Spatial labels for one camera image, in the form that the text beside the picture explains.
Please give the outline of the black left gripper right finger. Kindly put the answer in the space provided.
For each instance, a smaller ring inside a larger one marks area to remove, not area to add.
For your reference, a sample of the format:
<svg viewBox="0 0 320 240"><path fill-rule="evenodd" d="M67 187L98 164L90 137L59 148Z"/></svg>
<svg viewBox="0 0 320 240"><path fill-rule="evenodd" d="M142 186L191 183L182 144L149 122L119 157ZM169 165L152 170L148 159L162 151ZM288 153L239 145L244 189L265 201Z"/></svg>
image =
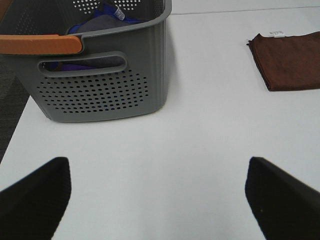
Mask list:
<svg viewBox="0 0 320 240"><path fill-rule="evenodd" d="M249 161L245 196L267 240L318 240L320 193L263 157Z"/></svg>

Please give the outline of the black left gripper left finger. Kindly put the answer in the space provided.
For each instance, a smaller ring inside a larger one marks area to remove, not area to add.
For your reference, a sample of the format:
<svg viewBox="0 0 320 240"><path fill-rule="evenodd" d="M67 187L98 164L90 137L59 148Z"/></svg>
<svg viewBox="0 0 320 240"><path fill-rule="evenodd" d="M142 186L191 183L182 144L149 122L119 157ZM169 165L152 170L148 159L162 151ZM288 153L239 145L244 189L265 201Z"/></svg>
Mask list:
<svg viewBox="0 0 320 240"><path fill-rule="evenodd" d="M56 157L0 192L2 240L50 240L72 192L69 160Z"/></svg>

